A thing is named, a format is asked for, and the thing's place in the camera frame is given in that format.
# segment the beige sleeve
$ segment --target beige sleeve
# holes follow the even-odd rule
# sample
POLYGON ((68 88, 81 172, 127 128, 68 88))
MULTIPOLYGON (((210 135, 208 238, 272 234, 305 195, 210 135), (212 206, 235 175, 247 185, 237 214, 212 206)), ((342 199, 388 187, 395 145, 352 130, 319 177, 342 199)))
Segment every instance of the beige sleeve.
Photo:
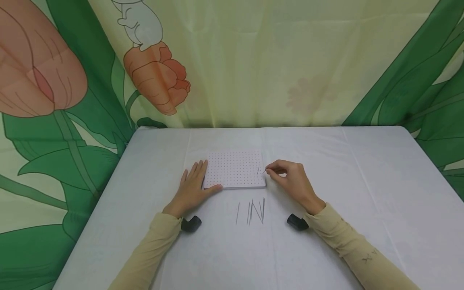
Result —
POLYGON ((306 213, 304 220, 338 252, 366 290, 419 289, 330 204, 315 216, 306 213))
POLYGON ((180 232, 182 219, 157 213, 150 229, 132 252, 108 290, 148 290, 161 258, 180 232))

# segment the finger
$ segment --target finger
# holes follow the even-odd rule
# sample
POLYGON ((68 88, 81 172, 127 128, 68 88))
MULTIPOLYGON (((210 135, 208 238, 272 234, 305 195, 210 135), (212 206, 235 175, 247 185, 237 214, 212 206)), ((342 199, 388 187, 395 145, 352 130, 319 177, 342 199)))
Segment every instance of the finger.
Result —
POLYGON ((278 170, 278 169, 285 169, 287 170, 293 162, 286 161, 286 160, 275 160, 273 163, 269 164, 266 166, 266 168, 272 169, 272 170, 278 170))
POLYGON ((190 170, 190 172, 188 173, 187 175, 187 179, 191 179, 193 174, 195 173, 195 170, 197 169, 198 167, 198 163, 194 163, 193 166, 192 166, 192 169, 190 170))
POLYGON ((208 160, 205 160, 205 162, 203 163, 203 166, 201 167, 201 170, 199 172, 199 177, 201 177, 201 179, 203 179, 205 177, 207 169, 208 169, 208 160))
POLYGON ((287 170, 279 168, 277 170, 274 170, 274 172, 277 173, 277 174, 284 174, 284 173, 287 173, 287 170))
POLYGON ((217 184, 217 185, 214 185, 214 186, 212 186, 210 188, 205 189, 204 192, 205 192, 206 196, 209 197, 209 196, 211 196, 213 194, 216 194, 216 193, 220 192, 221 190, 222 190, 222 185, 217 184))
POLYGON ((277 182, 278 185, 282 186, 284 184, 285 178, 282 176, 279 176, 274 170, 268 168, 266 169, 266 173, 269 174, 272 180, 277 182))
POLYGON ((203 160, 198 162, 197 169, 195 170, 194 176, 198 177, 198 174, 201 172, 201 168, 203 167, 203 160))
POLYGON ((184 174, 182 174, 182 177, 180 178, 180 185, 182 185, 187 180, 187 173, 188 173, 188 170, 185 169, 184 174))

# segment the pegboard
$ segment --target pegboard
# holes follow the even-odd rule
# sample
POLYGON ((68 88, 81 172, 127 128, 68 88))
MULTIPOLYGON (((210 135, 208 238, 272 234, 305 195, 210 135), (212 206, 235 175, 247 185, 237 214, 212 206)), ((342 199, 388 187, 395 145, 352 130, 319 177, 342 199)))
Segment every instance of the pegboard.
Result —
POLYGON ((263 188, 264 166, 261 151, 227 151, 208 154, 204 188, 221 184, 224 189, 263 188))

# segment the white tablecloth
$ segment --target white tablecloth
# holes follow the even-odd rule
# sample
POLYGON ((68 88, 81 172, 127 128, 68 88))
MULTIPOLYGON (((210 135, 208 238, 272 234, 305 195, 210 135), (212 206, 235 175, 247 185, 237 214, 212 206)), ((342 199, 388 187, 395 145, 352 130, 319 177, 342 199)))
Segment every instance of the white tablecloth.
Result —
MULTIPOLYGON (((464 203, 418 144, 401 127, 333 127, 140 128, 54 289, 107 289, 183 169, 208 152, 242 149, 260 149, 264 164, 303 163, 315 192, 420 288, 464 287, 464 203)), ((266 182, 226 190, 193 212, 203 224, 180 234, 153 289, 361 289, 314 232, 286 224, 303 210, 266 182), (249 203, 263 199, 263 223, 255 216, 247 225, 249 203)))

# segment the printed fabric backdrop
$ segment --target printed fabric backdrop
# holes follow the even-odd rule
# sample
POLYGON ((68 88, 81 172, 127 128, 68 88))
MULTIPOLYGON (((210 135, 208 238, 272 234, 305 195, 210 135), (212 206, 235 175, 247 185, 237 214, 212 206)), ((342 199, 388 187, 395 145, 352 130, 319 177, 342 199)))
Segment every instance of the printed fabric backdrop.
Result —
POLYGON ((54 286, 142 125, 401 125, 464 199, 463 12, 462 0, 0 0, 0 289, 54 286))

